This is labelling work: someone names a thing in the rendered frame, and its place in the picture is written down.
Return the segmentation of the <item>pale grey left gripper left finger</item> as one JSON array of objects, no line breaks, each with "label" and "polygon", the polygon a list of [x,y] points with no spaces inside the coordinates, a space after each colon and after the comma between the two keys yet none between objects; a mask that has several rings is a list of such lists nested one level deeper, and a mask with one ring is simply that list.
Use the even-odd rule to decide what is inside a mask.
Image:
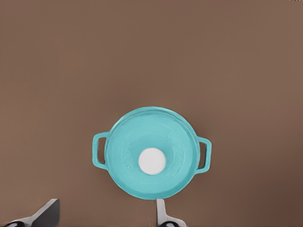
[{"label": "pale grey left gripper left finger", "polygon": [[4,227],[57,227],[60,221],[60,200],[50,199],[29,217],[13,220]]}]

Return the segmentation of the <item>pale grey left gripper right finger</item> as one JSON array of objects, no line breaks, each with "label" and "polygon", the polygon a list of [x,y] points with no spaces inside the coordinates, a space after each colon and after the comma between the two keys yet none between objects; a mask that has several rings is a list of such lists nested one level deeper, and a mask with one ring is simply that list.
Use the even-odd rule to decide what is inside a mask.
[{"label": "pale grey left gripper right finger", "polygon": [[164,199],[156,199],[157,203],[157,227],[187,227],[186,223],[166,213]]}]

